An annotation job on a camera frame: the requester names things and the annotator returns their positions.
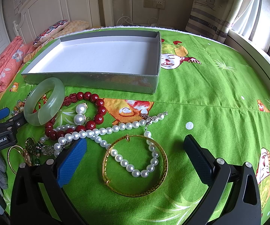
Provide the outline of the silver rhinestone brooch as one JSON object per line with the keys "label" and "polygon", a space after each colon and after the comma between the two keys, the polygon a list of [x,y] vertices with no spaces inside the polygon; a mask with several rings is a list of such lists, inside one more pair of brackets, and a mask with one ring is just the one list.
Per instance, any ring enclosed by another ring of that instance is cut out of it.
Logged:
{"label": "silver rhinestone brooch", "polygon": [[44,145],[44,144],[42,144],[42,145],[40,146],[40,148],[41,148],[41,153],[42,153],[43,155],[52,156],[52,155],[54,154],[54,152],[55,152],[55,149],[54,149],[53,146],[49,146],[49,145]]}

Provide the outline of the folded pink floral quilt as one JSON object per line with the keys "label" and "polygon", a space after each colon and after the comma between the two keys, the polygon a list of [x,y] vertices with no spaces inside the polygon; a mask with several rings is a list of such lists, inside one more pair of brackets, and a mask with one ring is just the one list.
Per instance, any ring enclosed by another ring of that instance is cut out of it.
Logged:
{"label": "folded pink floral quilt", "polygon": [[23,38],[17,36],[0,54],[0,93],[7,89],[24,57],[35,50],[33,43],[25,44]]}

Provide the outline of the pearl drop earring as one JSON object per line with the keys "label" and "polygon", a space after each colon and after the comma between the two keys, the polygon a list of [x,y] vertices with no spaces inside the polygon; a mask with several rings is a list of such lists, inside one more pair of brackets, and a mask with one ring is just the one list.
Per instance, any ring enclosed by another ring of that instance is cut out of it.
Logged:
{"label": "pearl drop earring", "polygon": [[76,105],[76,113],[77,114],[82,114],[82,115],[85,115],[86,111],[88,109],[88,106],[86,103],[80,103],[80,104],[77,104]]}
{"label": "pearl drop earring", "polygon": [[81,113],[77,113],[73,118],[75,125],[84,125],[88,120],[90,120],[90,117],[86,117],[84,114]]}

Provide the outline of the patterned round cushion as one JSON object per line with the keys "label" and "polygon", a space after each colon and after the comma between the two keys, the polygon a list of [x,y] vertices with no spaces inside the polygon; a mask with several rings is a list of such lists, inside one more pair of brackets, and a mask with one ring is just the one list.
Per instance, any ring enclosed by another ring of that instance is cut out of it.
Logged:
{"label": "patterned round cushion", "polygon": [[68,20],[60,20],[53,25],[49,26],[45,31],[40,33],[35,40],[33,41],[33,46],[38,47],[45,41],[47,41],[49,38],[54,36],[56,33],[64,29],[69,24]]}

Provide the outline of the yellow floral pillow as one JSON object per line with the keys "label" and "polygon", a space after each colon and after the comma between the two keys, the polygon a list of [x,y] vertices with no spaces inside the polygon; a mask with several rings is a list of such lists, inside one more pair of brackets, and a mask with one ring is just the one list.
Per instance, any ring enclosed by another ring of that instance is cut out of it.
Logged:
{"label": "yellow floral pillow", "polygon": [[44,43],[42,43],[38,47],[34,47],[33,43],[32,43],[32,49],[30,52],[28,52],[24,56],[23,63],[26,63],[26,62],[30,61],[33,57],[35,57],[35,54],[37,54],[37,52],[39,52],[39,50],[41,50],[50,41],[57,39],[57,38],[67,36],[67,35],[70,35],[72,33],[82,32],[82,31],[87,30],[89,28],[90,28],[90,25],[89,25],[89,22],[87,22],[87,21],[75,20],[75,21],[69,22],[69,24],[64,29],[62,29],[61,31],[56,33],[54,36],[49,38],[47,41],[45,41]]}

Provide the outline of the white window sill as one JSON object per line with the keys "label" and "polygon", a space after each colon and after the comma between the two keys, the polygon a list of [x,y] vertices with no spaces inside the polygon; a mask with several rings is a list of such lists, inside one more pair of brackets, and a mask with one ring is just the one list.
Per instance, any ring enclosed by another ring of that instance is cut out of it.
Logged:
{"label": "white window sill", "polygon": [[270,91],[270,56],[233,30],[228,32],[225,44],[234,48],[245,57]]}

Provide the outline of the green cartoon blanket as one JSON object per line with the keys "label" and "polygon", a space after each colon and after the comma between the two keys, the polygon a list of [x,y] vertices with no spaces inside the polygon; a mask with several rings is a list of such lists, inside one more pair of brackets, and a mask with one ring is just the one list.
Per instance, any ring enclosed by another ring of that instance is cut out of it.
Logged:
{"label": "green cartoon blanket", "polygon": [[230,164],[249,161],[261,175],[261,224],[270,218],[270,92],[247,61],[221,43],[161,30],[162,58],[154,94],[95,89],[107,113],[103,127],[168,115],[150,126],[168,155],[164,184],[145,198],[125,198],[101,183],[105,150],[89,141],[88,153],[70,184],[69,198],[89,224],[181,224],[206,186],[183,149],[191,134]]}

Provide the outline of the grey shallow cardboard tray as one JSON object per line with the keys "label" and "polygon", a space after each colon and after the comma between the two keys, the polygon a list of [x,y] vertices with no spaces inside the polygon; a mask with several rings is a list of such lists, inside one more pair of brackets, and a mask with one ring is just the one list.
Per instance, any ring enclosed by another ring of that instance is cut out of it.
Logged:
{"label": "grey shallow cardboard tray", "polygon": [[160,58],[159,32],[102,29],[50,41],[21,75],[29,84],[56,77],[67,86],[154,94]]}

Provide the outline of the white wooden headboard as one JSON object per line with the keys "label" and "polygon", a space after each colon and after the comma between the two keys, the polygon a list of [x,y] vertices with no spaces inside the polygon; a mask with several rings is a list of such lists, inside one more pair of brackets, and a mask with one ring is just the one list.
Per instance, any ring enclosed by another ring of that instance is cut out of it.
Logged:
{"label": "white wooden headboard", "polygon": [[84,20],[90,27],[114,26],[112,0],[26,0],[19,15],[21,20],[13,22],[13,30],[25,43],[60,20]]}

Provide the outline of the striped cartoon curtain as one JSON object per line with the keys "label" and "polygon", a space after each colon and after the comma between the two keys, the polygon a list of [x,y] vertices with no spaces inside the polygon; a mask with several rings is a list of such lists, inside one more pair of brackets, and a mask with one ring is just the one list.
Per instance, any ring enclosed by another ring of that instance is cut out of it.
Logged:
{"label": "striped cartoon curtain", "polygon": [[224,43],[252,0],[194,0],[185,30]]}

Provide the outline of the wall power socket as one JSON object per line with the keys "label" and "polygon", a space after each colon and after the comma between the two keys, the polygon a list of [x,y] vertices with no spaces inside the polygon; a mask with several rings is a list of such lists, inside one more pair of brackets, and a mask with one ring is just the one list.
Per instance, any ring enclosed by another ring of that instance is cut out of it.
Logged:
{"label": "wall power socket", "polygon": [[144,0],[144,8],[165,9],[165,0]]}

